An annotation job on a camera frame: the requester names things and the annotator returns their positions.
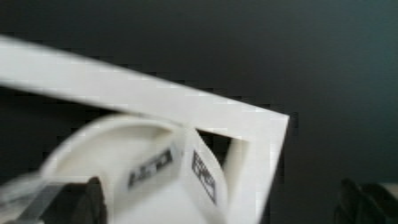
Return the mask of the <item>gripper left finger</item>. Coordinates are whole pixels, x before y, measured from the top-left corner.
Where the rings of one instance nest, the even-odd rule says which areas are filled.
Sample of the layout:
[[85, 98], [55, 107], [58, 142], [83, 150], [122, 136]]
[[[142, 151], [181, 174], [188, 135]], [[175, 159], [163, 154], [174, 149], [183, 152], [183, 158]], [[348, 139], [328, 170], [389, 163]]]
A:
[[10, 224], [108, 224], [99, 178], [49, 183]]

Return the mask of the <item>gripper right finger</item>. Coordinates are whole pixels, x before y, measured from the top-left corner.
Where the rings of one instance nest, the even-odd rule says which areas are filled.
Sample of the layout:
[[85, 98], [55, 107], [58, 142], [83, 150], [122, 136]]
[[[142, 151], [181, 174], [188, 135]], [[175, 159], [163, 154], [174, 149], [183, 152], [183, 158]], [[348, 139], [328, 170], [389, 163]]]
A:
[[334, 224], [398, 224], [398, 183], [341, 181]]

